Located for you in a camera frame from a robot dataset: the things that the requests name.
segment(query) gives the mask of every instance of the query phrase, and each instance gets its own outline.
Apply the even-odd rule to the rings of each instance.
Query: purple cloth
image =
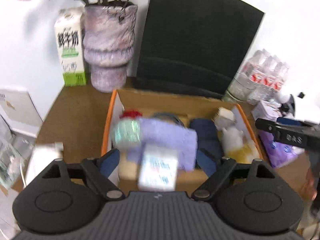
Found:
[[[178,169],[192,171],[195,167],[197,151],[197,133],[195,130],[181,127],[159,119],[137,118],[140,123],[142,147],[128,150],[127,160],[140,163],[146,143],[175,149],[179,152]]]
[[[273,168],[280,168],[287,165],[298,157],[292,150],[292,146],[273,141],[272,133],[260,131],[259,136]]]

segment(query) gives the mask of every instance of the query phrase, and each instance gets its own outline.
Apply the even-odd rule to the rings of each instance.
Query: black round object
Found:
[[[21,229],[60,234],[91,222],[101,207],[100,198],[85,186],[58,179],[31,182],[15,199],[12,210]]]
[[[274,235],[294,228],[302,200],[276,179],[255,179],[227,188],[216,199],[220,217],[233,228],[256,235]]]

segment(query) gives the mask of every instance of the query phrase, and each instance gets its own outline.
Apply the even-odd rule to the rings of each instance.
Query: milk carton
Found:
[[[60,11],[54,25],[58,55],[66,86],[86,84],[86,62],[83,58],[84,8]]]

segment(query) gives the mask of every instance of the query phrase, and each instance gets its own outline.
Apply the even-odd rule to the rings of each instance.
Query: metal screw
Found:
[[[122,192],[120,190],[110,190],[107,192],[108,198],[121,198]]]
[[[210,192],[206,189],[198,189],[196,192],[194,192],[194,195],[198,198],[207,198],[210,196]]]

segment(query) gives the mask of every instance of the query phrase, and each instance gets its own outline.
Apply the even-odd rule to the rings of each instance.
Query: white cable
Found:
[[[24,175],[23,175],[22,162],[20,162],[20,173],[21,173],[21,178],[22,178],[22,182],[23,182],[23,188],[25,188],[27,186],[27,184],[26,184],[26,179],[24,178]]]
[[[3,235],[3,237],[6,239],[6,240],[10,240],[10,238],[9,237],[7,237],[5,234],[4,234],[4,232],[2,231],[2,229],[0,228],[0,232],[1,232],[1,234]]]

